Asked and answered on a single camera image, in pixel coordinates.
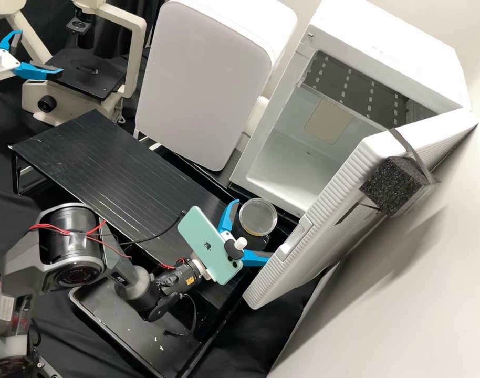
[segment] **phone case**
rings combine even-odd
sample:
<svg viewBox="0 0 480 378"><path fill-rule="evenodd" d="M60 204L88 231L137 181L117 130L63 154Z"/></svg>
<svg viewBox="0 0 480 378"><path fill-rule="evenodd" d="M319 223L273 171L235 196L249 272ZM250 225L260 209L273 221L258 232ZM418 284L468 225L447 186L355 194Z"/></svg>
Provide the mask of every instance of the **phone case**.
<svg viewBox="0 0 480 378"><path fill-rule="evenodd" d="M241 261L228 260L224 239L198 206L191 207L177 229L218 284L227 284L243 267Z"/></svg>

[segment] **white plastic knob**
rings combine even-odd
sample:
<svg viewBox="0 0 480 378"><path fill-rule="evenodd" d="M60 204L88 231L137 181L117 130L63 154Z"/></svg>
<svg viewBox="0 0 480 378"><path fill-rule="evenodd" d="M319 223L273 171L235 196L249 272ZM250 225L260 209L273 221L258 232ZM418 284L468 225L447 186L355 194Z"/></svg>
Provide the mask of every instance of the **white plastic knob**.
<svg viewBox="0 0 480 378"><path fill-rule="evenodd" d="M237 250L243 250L247 246L247 240L244 237L238 238L235 242L235 248Z"/></svg>

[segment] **white shelf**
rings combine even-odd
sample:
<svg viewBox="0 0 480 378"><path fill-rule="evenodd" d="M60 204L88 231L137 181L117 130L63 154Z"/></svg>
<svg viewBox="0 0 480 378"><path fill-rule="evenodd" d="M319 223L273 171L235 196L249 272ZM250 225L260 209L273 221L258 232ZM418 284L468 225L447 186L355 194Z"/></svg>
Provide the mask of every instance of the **white shelf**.
<svg viewBox="0 0 480 378"><path fill-rule="evenodd" d="M273 131L247 180L275 205L301 217L340 168L319 151Z"/></svg>

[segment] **petri dish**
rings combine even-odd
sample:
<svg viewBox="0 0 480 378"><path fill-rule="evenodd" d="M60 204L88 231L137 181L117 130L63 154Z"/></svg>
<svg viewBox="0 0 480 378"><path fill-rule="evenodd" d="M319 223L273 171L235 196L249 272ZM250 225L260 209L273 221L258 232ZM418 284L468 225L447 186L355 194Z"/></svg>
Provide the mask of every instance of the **petri dish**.
<svg viewBox="0 0 480 378"><path fill-rule="evenodd" d="M242 228L254 236L265 236L277 225L275 207L263 198L252 198L247 201L238 214Z"/></svg>

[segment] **black foam block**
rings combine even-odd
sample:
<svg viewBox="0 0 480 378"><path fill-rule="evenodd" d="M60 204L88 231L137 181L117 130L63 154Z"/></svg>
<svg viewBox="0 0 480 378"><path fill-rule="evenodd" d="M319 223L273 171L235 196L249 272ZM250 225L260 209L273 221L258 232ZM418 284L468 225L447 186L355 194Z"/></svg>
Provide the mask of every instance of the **black foam block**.
<svg viewBox="0 0 480 378"><path fill-rule="evenodd" d="M429 181L411 157L385 159L360 187L380 210L394 215Z"/></svg>

